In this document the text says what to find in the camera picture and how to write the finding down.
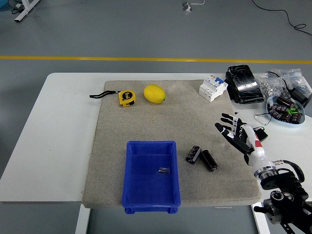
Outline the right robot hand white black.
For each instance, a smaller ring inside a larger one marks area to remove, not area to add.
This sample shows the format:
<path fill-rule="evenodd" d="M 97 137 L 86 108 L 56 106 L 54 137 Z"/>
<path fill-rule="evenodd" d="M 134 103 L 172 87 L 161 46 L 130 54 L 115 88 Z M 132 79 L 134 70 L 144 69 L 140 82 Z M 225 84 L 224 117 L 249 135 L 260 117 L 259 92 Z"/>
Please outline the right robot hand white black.
<path fill-rule="evenodd" d="M 254 176 L 276 171 L 274 163 L 265 156 L 264 148 L 253 128 L 240 118 L 226 113 L 221 114 L 223 124 L 216 123 L 215 127 L 223 137 L 243 155 L 247 165 L 253 169 Z"/>

